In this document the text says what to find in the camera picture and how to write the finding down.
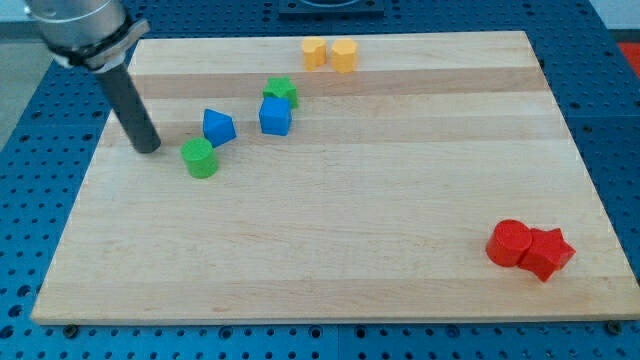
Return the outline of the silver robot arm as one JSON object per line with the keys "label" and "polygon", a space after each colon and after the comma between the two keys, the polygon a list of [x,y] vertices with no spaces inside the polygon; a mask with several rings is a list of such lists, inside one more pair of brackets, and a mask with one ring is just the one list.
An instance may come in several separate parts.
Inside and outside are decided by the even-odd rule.
{"label": "silver robot arm", "polygon": [[150,31],[149,22],[133,19],[119,0],[25,0],[25,13],[59,65],[94,73],[123,64]]}

